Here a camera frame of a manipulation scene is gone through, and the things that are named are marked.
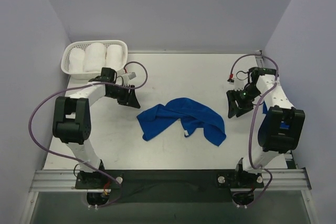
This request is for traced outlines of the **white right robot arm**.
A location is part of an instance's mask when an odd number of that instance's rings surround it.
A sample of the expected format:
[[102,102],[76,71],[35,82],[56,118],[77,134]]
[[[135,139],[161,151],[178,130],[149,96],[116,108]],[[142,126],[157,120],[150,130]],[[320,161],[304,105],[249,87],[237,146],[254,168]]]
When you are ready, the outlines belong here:
[[239,187],[262,183],[261,171],[278,156],[295,150],[303,128],[305,113],[297,109],[283,91],[275,69],[253,67],[242,87],[227,91],[228,117],[240,117],[263,106],[265,115],[257,134],[258,145],[248,144],[233,173]]

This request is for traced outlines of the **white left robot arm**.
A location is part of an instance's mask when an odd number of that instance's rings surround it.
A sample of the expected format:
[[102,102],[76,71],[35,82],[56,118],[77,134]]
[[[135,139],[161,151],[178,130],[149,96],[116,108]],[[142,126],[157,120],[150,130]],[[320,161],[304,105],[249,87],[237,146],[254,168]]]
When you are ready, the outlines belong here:
[[53,136],[71,150],[79,164],[81,180],[94,188],[102,187],[109,179],[104,173],[103,161],[89,140],[92,129],[90,106],[107,97],[115,99],[119,105],[139,109],[135,86],[129,84],[135,77],[135,72],[123,70],[118,73],[104,67],[99,76],[88,81],[86,88],[55,101]]

